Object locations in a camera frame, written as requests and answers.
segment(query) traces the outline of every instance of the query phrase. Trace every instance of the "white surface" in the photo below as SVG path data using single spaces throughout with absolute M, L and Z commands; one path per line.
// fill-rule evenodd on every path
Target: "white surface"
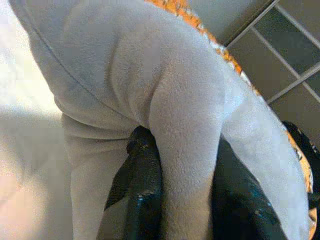
M 6 0 L 0 0 L 0 96 L 0 239 L 71 240 L 61 112 Z

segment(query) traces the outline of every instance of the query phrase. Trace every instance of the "grey tile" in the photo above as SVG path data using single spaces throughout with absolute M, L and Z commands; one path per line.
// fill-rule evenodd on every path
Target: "grey tile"
M 320 49 L 275 8 L 255 28 L 299 74 L 320 61 Z
M 280 5 L 320 41 L 319 0 L 281 0 Z
M 302 85 L 298 85 L 270 104 L 282 121 L 296 124 L 320 147 L 320 103 Z
M 320 71 L 309 77 L 306 83 L 320 96 Z
M 225 45 L 237 36 L 243 26 L 250 23 L 270 0 L 189 0 L 189 3 L 208 30 Z
M 266 100 L 296 80 L 252 30 L 229 50 Z

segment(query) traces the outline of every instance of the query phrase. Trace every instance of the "orange patterned fabric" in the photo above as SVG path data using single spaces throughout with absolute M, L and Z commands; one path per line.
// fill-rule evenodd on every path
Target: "orange patterned fabric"
M 183 20 L 187 24 L 189 24 L 191 27 L 198 30 L 198 32 L 209 41 L 212 48 L 215 50 L 217 54 L 219 54 L 226 63 L 228 63 L 242 78 L 243 81 L 245 81 L 249 87 L 252 89 L 252 91 L 255 93 L 255 95 L 259 98 L 261 102 L 265 104 L 265 106 L 271 111 L 270 107 L 266 104 L 263 97 L 260 95 L 259 91 L 251 84 L 250 80 L 246 76 L 246 74 L 243 72 L 241 66 L 237 63 L 235 58 L 231 56 L 228 52 L 228 50 L 220 45 L 216 38 L 207 30 L 204 28 L 202 21 L 200 18 L 191 10 L 188 1 L 187 0 L 144 0 L 145 2 L 149 2 L 154 4 L 155 6 L 174 14 L 178 19 Z M 313 180 L 312 180 L 312 171 L 310 168 L 310 165 L 308 163 L 307 158 L 304 156 L 302 151 L 299 149 L 298 145 L 294 141 L 294 139 L 291 137 L 287 129 L 284 127 L 282 122 L 277 118 L 276 119 L 281 128 L 285 131 L 285 133 L 288 136 L 288 141 L 292 145 L 293 149 L 297 153 L 299 157 L 299 162 L 304 174 L 304 181 L 306 185 L 306 191 L 308 193 L 312 192 L 313 187 Z M 310 226 L 309 226 L 309 240 L 311 240 L 315 234 L 316 227 L 317 227 L 317 209 L 314 208 L 309 211 L 309 219 L 310 219 Z

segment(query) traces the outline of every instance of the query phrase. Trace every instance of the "grey fleece fabric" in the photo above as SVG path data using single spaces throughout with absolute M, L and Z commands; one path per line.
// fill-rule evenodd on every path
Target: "grey fleece fabric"
M 308 239 L 303 173 L 278 120 L 195 29 L 143 0 L 10 3 L 63 111 L 75 240 L 95 239 L 139 125 L 161 157 L 166 239 L 212 238 L 221 134 L 260 181 L 288 239 Z

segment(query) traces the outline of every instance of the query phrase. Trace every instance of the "black shiny object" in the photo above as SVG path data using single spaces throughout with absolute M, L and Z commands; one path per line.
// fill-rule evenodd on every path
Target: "black shiny object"
M 161 220 L 162 173 L 156 141 L 137 127 L 127 144 L 128 158 L 113 179 L 104 210 L 129 197 L 124 240 L 158 239 Z
M 257 179 L 221 139 L 212 187 L 214 240 L 287 240 Z
M 137 127 L 128 158 L 113 179 L 105 210 L 129 196 L 124 240 L 159 238 L 162 174 L 151 132 Z M 214 240 L 287 240 L 258 181 L 221 139 L 212 189 Z

